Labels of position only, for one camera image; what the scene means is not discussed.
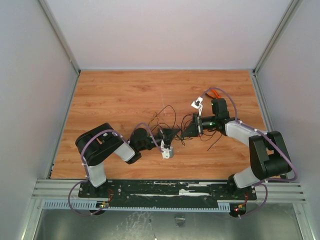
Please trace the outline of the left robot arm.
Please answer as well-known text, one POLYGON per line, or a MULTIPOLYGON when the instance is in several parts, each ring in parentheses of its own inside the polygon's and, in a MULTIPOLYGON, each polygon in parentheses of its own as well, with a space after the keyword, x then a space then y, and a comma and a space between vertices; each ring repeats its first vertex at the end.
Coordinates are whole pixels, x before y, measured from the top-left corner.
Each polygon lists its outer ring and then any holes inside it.
POLYGON ((174 156, 171 143, 179 132, 179 128, 159 128, 153 134, 148 125, 142 122, 125 139, 110 124, 104 123, 80 135, 75 145, 80 153, 86 179, 91 184, 91 193, 98 198, 107 193, 104 161, 110 155, 115 154, 130 165, 142 157, 141 151, 158 149, 163 159, 169 159, 174 156))

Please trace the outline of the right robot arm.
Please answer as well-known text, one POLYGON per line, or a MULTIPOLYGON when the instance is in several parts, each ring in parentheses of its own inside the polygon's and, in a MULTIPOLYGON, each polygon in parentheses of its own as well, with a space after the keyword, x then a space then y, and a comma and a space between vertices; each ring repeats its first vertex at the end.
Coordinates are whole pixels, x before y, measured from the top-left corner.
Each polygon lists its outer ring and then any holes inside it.
POLYGON ((192 102, 191 106, 197 109, 198 113, 192 115, 192 121, 181 132, 181 137, 201 137, 205 130, 217 131, 249 148, 250 166, 228 177, 226 191, 230 198, 239 199, 249 187, 292 170, 291 160, 280 132, 260 131, 230 117, 227 102, 223 98, 213 98, 213 115, 203 117, 202 101, 203 98, 198 97, 192 102))

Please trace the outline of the orange handled pliers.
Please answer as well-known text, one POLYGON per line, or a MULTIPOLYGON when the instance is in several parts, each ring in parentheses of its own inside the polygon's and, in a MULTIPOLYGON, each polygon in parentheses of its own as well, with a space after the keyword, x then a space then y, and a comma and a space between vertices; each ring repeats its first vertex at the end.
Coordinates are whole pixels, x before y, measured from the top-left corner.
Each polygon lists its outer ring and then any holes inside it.
POLYGON ((222 96, 219 95, 219 93, 215 89, 209 89, 205 92, 204 96, 210 98, 210 99, 221 99, 222 96))

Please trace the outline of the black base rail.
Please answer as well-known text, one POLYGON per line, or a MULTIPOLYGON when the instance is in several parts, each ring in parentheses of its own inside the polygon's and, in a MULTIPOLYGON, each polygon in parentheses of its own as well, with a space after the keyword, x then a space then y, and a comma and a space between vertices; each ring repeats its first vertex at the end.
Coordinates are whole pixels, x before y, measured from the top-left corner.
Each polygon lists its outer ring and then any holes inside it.
POLYGON ((100 187, 81 183, 78 197, 106 199, 111 207, 157 209, 213 209, 218 201, 254 201, 251 188, 229 192, 226 181, 107 180, 100 187))

